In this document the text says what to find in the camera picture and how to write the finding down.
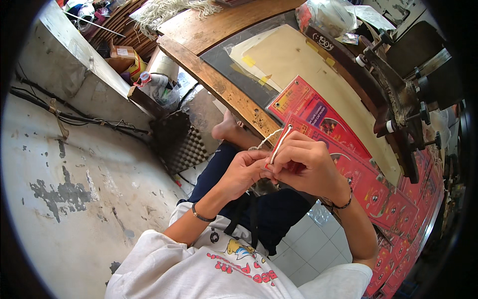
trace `black bracelet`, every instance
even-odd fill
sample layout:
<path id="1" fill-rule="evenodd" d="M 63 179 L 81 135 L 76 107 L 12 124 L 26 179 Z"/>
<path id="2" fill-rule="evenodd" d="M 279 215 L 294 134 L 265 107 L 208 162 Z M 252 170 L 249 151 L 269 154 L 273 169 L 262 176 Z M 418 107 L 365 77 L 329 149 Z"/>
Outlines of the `black bracelet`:
<path id="1" fill-rule="evenodd" d="M 196 212 L 196 209 L 194 208 L 194 206 L 197 204 L 197 202 L 193 203 L 193 207 L 191 208 L 193 210 L 193 215 L 194 217 L 196 218 L 199 218 L 200 220 L 202 221 L 205 221 L 205 222 L 213 222 L 214 220 L 216 220 L 216 217 L 214 217 L 213 219 L 207 219 L 207 218 L 204 218 L 203 216 L 199 215 L 197 212 Z"/>
<path id="2" fill-rule="evenodd" d="M 332 202 L 332 205 L 328 205 L 326 203 L 323 203 L 321 202 L 320 204 L 325 206 L 325 207 L 328 207 L 331 209 L 331 214 L 334 215 L 334 208 L 338 209 L 338 210 L 341 210 L 341 209 L 345 209 L 346 207 L 348 207 L 348 205 L 352 202 L 352 194 L 353 194 L 353 190 L 352 190 L 352 187 L 350 187 L 350 198 L 348 199 L 348 203 L 343 206 L 343 207 L 338 207 L 336 206 L 333 202 Z"/>

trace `dark blue pants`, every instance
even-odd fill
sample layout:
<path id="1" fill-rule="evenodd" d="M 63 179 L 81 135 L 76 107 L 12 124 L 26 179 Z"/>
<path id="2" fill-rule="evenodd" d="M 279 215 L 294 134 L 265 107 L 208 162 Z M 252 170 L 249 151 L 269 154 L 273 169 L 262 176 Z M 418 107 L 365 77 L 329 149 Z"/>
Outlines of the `dark blue pants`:
<path id="1" fill-rule="evenodd" d="M 206 169 L 198 177 L 196 187 L 188 201 L 200 201 L 219 182 L 237 153 L 233 145 L 221 144 Z M 249 195 L 244 193 L 241 197 L 249 197 Z M 219 215 L 232 219 L 238 203 L 239 199 L 229 202 Z M 310 210 L 310 207 L 311 204 L 292 189 L 281 189 L 257 198 L 258 239 L 269 251 L 269 255 L 276 254 L 275 247 L 291 226 Z M 250 231 L 249 215 L 250 208 L 243 212 L 239 224 Z"/>

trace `hand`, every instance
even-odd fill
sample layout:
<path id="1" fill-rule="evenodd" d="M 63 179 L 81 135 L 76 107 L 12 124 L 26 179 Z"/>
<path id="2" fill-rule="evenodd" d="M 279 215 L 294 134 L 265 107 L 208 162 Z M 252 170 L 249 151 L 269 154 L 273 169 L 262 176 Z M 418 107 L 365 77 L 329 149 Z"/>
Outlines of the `hand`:
<path id="1" fill-rule="evenodd" d="M 220 192 L 229 202 L 238 199 L 260 178 L 272 178 L 271 172 L 262 169 L 267 155 L 267 152 L 259 150 L 237 153 L 213 189 Z"/>
<path id="2" fill-rule="evenodd" d="M 292 174 L 284 169 L 290 161 L 302 163 L 306 168 Z M 298 191 L 328 198 L 337 206 L 347 204 L 350 198 L 348 181 L 337 170 L 326 144 L 298 131 L 293 131 L 284 139 L 272 169 L 274 183 L 279 180 Z"/>

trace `white cord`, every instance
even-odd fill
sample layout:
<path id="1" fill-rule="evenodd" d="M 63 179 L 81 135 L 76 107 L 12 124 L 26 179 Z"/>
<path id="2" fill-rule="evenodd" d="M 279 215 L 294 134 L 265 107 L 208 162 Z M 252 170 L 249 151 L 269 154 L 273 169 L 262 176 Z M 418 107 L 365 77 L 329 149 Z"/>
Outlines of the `white cord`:
<path id="1" fill-rule="evenodd" d="M 292 130 L 292 125 L 289 124 L 287 126 L 287 132 L 285 132 L 284 136 L 282 136 L 282 138 L 279 140 L 279 144 L 277 145 L 277 147 L 275 148 L 275 151 L 273 152 L 272 154 L 272 158 L 271 158 L 271 162 L 269 164 L 274 164 L 274 159 L 275 159 L 275 155 L 277 155 L 277 152 L 279 151 L 279 147 L 281 147 L 282 145 L 282 141 L 284 141 L 284 139 L 287 137 L 287 134 Z"/>
<path id="2" fill-rule="evenodd" d="M 264 143 L 266 143 L 266 141 L 269 140 L 269 138 L 271 138 L 272 136 L 274 136 L 277 132 L 282 132 L 282 128 L 278 129 L 278 130 L 275 130 L 274 133 L 270 134 L 269 136 L 266 137 L 266 139 L 264 139 L 261 144 L 259 144 L 259 146 L 251 146 L 248 151 L 252 151 L 252 150 L 256 150 L 256 149 L 261 149 L 261 147 L 264 145 Z"/>

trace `wooden table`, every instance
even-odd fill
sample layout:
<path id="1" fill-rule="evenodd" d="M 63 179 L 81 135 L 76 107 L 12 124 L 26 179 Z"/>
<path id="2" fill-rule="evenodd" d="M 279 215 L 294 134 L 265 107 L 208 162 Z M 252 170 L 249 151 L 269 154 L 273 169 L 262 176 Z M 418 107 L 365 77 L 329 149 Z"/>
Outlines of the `wooden table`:
<path id="1" fill-rule="evenodd" d="M 222 12 L 202 19 L 199 19 L 197 11 L 187 10 L 160 27 L 159 32 L 162 36 L 158 38 L 157 42 L 165 54 L 226 105 L 241 121 L 245 122 L 255 135 L 263 139 L 279 129 L 280 125 L 263 110 L 263 105 L 253 101 L 251 97 L 199 56 L 205 57 L 208 50 L 235 34 L 274 16 L 293 11 L 303 2 L 303 0 L 256 0 L 235 8 L 224 7 Z M 356 80 L 356 74 L 351 75 L 340 64 L 340 61 L 337 62 L 336 57 L 325 51 L 312 39 L 308 39 L 308 41 L 324 59 L 329 58 L 336 62 L 334 69 L 353 88 L 375 117 L 377 109 L 370 99 L 370 92 L 364 91 L 363 84 Z M 276 137 L 271 138 L 272 144 L 275 141 Z M 388 155 L 388 159 L 393 159 L 396 163 L 395 155 L 393 153 L 388 153 Z M 387 176 L 393 184 L 398 183 L 398 177 L 399 175 L 396 173 L 392 178 Z"/>

